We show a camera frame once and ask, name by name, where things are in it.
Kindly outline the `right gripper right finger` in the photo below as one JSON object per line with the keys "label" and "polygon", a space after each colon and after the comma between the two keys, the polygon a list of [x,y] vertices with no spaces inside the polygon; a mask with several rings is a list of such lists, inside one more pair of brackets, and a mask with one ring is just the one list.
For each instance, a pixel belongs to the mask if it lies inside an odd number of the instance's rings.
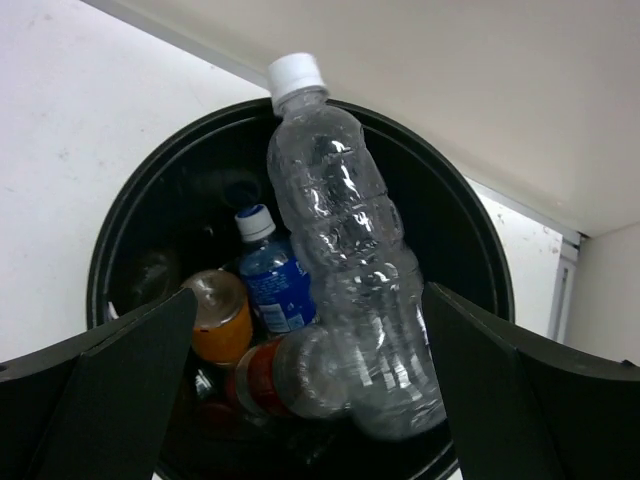
{"label": "right gripper right finger", "polygon": [[422,307],[464,478],[638,478],[637,365],[547,339],[439,284]]}

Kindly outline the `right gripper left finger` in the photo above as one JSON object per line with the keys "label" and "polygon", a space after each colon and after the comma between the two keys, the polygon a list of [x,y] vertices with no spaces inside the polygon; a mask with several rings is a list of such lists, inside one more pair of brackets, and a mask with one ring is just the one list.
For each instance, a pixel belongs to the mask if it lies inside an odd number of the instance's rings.
{"label": "right gripper left finger", "polygon": [[2,363],[2,478],[151,478],[195,316],[182,289]]}

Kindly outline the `orange juice bottle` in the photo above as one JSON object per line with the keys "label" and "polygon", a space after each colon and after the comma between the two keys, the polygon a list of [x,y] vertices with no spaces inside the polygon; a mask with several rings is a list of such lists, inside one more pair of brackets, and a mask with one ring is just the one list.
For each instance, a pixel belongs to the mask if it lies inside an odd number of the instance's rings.
{"label": "orange juice bottle", "polygon": [[241,280],[224,270],[205,270],[182,284],[198,303],[192,348],[202,360],[229,367],[249,349],[253,323],[246,289]]}

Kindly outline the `black ribbed plastic bin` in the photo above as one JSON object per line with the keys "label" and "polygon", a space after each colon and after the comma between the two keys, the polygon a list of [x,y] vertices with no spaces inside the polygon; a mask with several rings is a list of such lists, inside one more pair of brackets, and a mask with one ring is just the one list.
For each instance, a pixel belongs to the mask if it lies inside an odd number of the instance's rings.
{"label": "black ribbed plastic bin", "polygon": [[[439,283],[505,321],[515,318],[511,275],[495,227],[470,184],[431,144],[363,107],[348,111],[366,143],[428,281]],[[266,168],[277,127],[267,99],[236,104],[181,129],[156,148],[125,183],[98,235],[88,277],[89,328],[145,305],[134,284],[143,259],[173,255],[182,276],[235,268],[241,252],[234,215],[256,203],[276,209]],[[183,425],[168,429],[156,466],[163,479],[449,479],[458,467],[447,424],[410,440],[377,442],[349,421],[276,421],[294,442],[291,461],[262,437]]]}

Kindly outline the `red label plastic bottle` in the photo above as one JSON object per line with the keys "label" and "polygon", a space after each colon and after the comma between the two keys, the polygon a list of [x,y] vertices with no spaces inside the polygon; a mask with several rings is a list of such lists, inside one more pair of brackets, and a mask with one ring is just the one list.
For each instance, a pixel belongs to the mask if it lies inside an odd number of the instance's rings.
{"label": "red label plastic bottle", "polygon": [[319,325],[249,349],[228,374],[225,394],[234,407],[256,416],[326,420],[349,407],[328,332]]}

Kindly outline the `blue label plastic bottle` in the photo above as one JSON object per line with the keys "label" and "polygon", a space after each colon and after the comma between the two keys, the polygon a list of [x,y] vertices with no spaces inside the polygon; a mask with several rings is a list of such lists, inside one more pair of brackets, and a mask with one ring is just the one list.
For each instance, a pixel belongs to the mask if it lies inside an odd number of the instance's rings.
{"label": "blue label plastic bottle", "polygon": [[270,211],[257,204],[235,215],[245,252],[239,273],[251,306],[270,335],[301,329],[317,321],[311,278],[290,240],[278,232]]}

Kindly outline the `clear unlabelled plastic bottle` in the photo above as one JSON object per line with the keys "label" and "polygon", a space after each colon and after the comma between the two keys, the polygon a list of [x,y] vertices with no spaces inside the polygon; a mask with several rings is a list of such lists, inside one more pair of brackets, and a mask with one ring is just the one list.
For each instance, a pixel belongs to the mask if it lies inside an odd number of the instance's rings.
{"label": "clear unlabelled plastic bottle", "polygon": [[314,56],[268,68],[280,119],[267,169],[329,331],[357,425],[398,441],[446,417],[421,309],[423,280],[361,123],[328,102]]}

